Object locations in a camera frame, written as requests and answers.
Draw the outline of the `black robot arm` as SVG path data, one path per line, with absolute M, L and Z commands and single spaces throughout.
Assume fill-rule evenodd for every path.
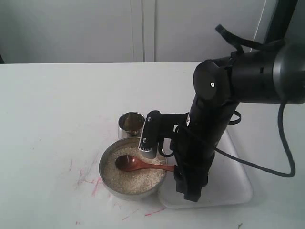
M 277 125 L 290 165 L 288 173 L 253 164 L 280 177 L 293 177 L 295 163 L 288 146 L 283 112 L 287 104 L 305 101 L 305 49 L 287 45 L 275 51 L 232 54 L 206 60 L 193 73 L 195 97 L 181 117 L 173 147 L 178 169 L 176 191 L 197 202 L 208 183 L 217 145 L 240 103 L 279 104 Z

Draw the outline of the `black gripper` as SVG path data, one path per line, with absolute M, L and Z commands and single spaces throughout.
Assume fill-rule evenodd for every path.
M 212 106 L 194 97 L 185 124 L 178 128 L 175 143 L 178 166 L 174 166 L 173 176 L 177 192 L 183 192 L 185 186 L 184 199 L 199 201 L 214 160 L 213 148 L 218 145 L 237 106 L 238 102 L 234 101 Z

